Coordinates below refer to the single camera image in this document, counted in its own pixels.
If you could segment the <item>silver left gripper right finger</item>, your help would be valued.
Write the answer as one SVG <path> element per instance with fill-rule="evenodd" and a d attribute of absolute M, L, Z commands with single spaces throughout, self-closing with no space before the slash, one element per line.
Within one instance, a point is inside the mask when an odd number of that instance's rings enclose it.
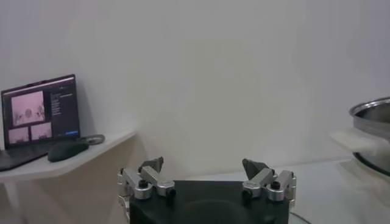
<path fill-rule="evenodd" d="M 244 158 L 242 165 L 248 180 L 242 183 L 242 197 L 245 203 L 266 194 L 268 200 L 281 202 L 284 199 L 289 203 L 296 202 L 297 177 L 288 170 L 277 174 L 274 169 L 265 163 Z"/>

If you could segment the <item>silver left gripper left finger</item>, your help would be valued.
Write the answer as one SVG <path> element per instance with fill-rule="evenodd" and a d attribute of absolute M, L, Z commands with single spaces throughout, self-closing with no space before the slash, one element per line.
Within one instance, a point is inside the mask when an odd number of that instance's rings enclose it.
<path fill-rule="evenodd" d="M 118 198 L 129 201 L 131 196 L 137 200 L 148 200 L 153 190 L 157 195 L 171 200 L 176 196 L 176 187 L 173 180 L 163 177 L 160 172 L 164 158 L 158 157 L 144 161 L 137 170 L 124 167 L 118 171 Z"/>

